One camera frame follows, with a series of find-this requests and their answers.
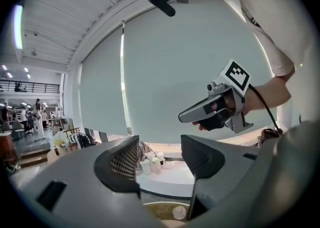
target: wooden step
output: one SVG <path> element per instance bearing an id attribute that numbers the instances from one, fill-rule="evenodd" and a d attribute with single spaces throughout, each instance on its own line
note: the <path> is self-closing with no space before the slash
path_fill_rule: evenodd
<path id="1" fill-rule="evenodd" d="M 20 165 L 21 168 L 25 168 L 25 167 L 38 165 L 40 163 L 44 163 L 44 162 L 47 162 L 47 161 L 48 161 L 47 154 L 43 154 L 43 155 L 35 156 L 35 157 L 32 157 L 32 158 L 19 160 L 17 162 L 17 164 Z"/>
<path id="2" fill-rule="evenodd" d="M 24 159 L 28 159 L 28 158 L 33 158 L 36 156 L 47 154 L 48 152 L 50 152 L 50 149 L 25 152 L 25 153 L 21 154 L 21 159 L 24 160 Z"/>

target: person's arm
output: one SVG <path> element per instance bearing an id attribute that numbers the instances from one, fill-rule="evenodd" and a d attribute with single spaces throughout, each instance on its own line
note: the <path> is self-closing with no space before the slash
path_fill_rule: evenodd
<path id="1" fill-rule="evenodd" d="M 264 85 L 255 87 L 257 91 L 261 94 L 264 101 L 269 108 L 274 108 L 286 103 L 291 95 L 286 88 L 286 82 L 294 74 L 295 70 L 293 69 L 289 74 L 285 76 L 276 76 L 273 77 L 269 82 Z M 253 110 L 265 109 L 265 106 L 258 98 L 258 96 L 251 90 L 248 89 L 245 95 L 245 111 L 244 114 L 248 114 Z"/>

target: hand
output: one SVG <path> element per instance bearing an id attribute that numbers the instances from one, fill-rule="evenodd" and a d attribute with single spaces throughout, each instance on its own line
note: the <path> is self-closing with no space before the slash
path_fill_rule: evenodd
<path id="1" fill-rule="evenodd" d="M 226 106 L 227 106 L 227 111 L 229 112 L 229 113 L 232 113 L 233 111 L 234 111 L 234 109 L 235 109 L 235 107 L 236 107 L 236 104 L 235 104 L 235 100 L 234 100 L 234 98 L 233 98 L 233 95 L 232 95 L 232 93 L 229 93 L 229 94 L 226 94 L 225 96 L 223 96 L 224 97 L 224 101 L 225 101 L 225 104 L 226 104 Z M 250 110 L 250 108 L 249 108 L 249 105 L 248 105 L 248 103 L 247 102 L 250 102 L 249 100 L 248 100 L 248 96 L 247 95 L 245 95 L 245 103 L 246 103 L 246 105 L 245 105 L 245 108 L 244 108 L 244 115 L 246 115 L 246 114 L 248 114 L 249 113 L 249 110 Z M 212 109 L 213 109 L 213 111 L 216 111 L 216 109 L 217 109 L 217 104 L 214 102 L 212 105 L 211 105 L 211 107 L 212 107 Z M 192 122 L 192 124 L 193 125 L 197 125 L 197 124 L 199 124 L 198 122 Z M 201 126 L 201 125 L 199 125 L 199 130 L 206 130 L 203 126 Z"/>

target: black metal railing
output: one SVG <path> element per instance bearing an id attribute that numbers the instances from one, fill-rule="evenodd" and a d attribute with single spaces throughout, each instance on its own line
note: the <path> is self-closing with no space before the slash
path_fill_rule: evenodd
<path id="1" fill-rule="evenodd" d="M 23 82 L 0 80 L 0 91 L 5 92 L 35 92 L 35 93 L 59 93 L 60 85 L 49 83 Z"/>

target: gray window shade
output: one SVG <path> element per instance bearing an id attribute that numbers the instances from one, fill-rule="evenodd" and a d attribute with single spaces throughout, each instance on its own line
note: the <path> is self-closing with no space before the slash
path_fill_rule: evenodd
<path id="1" fill-rule="evenodd" d="M 238 136 L 227 128 L 201 132 L 180 123 L 178 114 L 206 98 L 207 84 L 231 58 L 248 70 L 253 85 L 270 80 L 259 44 L 223 0 L 173 6 L 174 17 L 153 9 L 125 24 L 124 79 L 132 132 L 156 143 L 180 143 L 181 134 L 216 140 Z M 246 118 L 254 127 L 244 133 L 271 122 L 266 111 Z"/>
<path id="2" fill-rule="evenodd" d="M 121 91 L 121 34 L 122 27 L 104 39 L 84 61 L 80 105 L 86 128 L 127 135 Z"/>

